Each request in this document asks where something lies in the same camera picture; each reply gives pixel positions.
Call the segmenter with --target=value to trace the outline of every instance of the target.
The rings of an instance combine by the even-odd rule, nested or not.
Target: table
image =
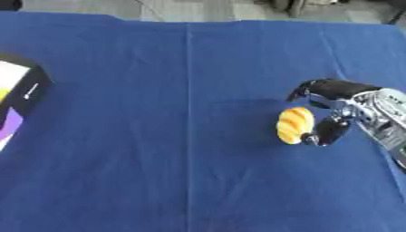
[[[396,27],[34,13],[0,25],[0,51],[55,82],[0,155],[1,231],[406,228],[405,175],[359,129],[326,148],[275,134],[305,80],[406,91]]]

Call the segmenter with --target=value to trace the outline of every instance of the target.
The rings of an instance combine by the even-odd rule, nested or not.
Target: yellow ball
[[[276,124],[277,135],[287,144],[298,144],[304,133],[312,132],[314,115],[305,107],[294,107],[282,111]]]
[[[5,99],[5,96],[9,93],[10,91],[7,89],[0,89],[0,102],[2,102]]]

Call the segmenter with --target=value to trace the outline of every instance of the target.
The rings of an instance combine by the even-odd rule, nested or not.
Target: box
[[[0,53],[0,151],[51,84],[38,64],[17,55]]]

